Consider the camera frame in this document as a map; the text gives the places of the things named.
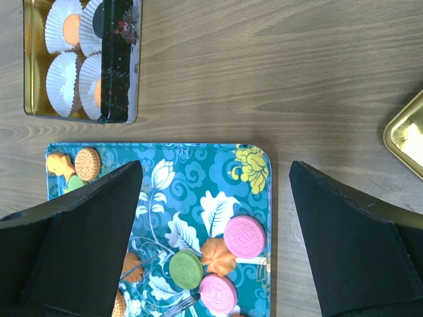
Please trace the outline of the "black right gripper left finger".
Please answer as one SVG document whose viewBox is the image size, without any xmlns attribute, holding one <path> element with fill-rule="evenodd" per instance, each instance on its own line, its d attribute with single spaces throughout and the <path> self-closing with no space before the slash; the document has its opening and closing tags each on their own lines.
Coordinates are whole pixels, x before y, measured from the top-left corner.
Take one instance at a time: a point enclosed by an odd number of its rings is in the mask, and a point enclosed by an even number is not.
<svg viewBox="0 0 423 317">
<path fill-rule="evenodd" d="M 110 316 L 143 170 L 131 161 L 1 219 L 2 316 Z"/>
</svg>

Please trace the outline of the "black sandwich cookie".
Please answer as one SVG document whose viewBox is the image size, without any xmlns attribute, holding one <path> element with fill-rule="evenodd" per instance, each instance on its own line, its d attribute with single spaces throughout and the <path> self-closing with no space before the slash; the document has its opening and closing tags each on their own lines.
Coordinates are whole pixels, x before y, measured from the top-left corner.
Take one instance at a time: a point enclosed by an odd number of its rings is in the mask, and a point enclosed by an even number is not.
<svg viewBox="0 0 423 317">
<path fill-rule="evenodd" d="M 100 3 L 94 12 L 92 21 L 93 32 L 100 39 L 103 34 L 103 10 L 103 3 Z"/>
</svg>

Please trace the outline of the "small orange round cookie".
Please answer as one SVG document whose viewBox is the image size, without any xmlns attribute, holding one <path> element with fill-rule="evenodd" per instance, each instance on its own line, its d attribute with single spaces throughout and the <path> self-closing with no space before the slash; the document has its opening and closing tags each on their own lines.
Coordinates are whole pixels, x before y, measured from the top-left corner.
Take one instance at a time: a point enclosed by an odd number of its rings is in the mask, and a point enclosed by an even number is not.
<svg viewBox="0 0 423 317">
<path fill-rule="evenodd" d="M 94 89 L 94 101 L 98 108 L 101 107 L 101 79 L 96 82 Z"/>
</svg>

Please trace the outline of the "gold tin lid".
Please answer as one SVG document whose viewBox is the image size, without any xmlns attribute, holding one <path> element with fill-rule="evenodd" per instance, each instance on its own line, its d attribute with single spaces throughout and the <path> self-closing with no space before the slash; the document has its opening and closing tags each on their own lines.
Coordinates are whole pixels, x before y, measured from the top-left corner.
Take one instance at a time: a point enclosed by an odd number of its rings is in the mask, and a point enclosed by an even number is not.
<svg viewBox="0 0 423 317">
<path fill-rule="evenodd" d="M 422 178 L 422 91 L 385 126 L 383 142 L 393 155 Z"/>
</svg>

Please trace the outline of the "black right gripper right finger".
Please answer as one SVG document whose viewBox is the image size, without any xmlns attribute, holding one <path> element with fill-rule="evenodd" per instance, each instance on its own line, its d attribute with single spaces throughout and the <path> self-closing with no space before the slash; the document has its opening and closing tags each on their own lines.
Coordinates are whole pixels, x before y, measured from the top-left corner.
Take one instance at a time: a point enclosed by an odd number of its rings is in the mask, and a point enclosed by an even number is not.
<svg viewBox="0 0 423 317">
<path fill-rule="evenodd" d="M 421 214 L 302 161 L 289 180 L 322 315 L 421 316 Z"/>
</svg>

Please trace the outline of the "green sandwich cookie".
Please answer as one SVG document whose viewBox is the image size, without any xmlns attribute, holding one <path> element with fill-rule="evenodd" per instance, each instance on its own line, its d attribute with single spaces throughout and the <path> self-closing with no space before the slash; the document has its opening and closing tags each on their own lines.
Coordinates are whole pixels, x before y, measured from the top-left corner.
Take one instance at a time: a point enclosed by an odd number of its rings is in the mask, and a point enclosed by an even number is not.
<svg viewBox="0 0 423 317">
<path fill-rule="evenodd" d="M 198 287 L 204 274 L 199 258 L 188 250 L 180 250 L 171 258 L 169 271 L 173 281 L 186 290 Z"/>
</svg>

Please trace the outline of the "gold cookie tin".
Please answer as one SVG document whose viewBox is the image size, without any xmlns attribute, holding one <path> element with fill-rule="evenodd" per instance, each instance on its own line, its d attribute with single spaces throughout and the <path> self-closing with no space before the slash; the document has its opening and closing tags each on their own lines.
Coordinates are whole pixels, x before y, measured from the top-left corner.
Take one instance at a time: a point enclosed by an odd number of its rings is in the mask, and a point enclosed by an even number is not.
<svg viewBox="0 0 423 317">
<path fill-rule="evenodd" d="M 46 76 L 52 61 L 61 53 L 49 53 L 45 23 L 54 1 L 24 1 L 24 112 L 29 116 L 93 123 L 126 123 L 137 118 L 141 50 L 141 1 L 103 1 L 100 118 L 91 120 L 79 97 L 79 72 L 86 60 L 81 47 L 75 85 L 78 109 L 64 118 L 52 108 L 46 92 Z"/>
</svg>

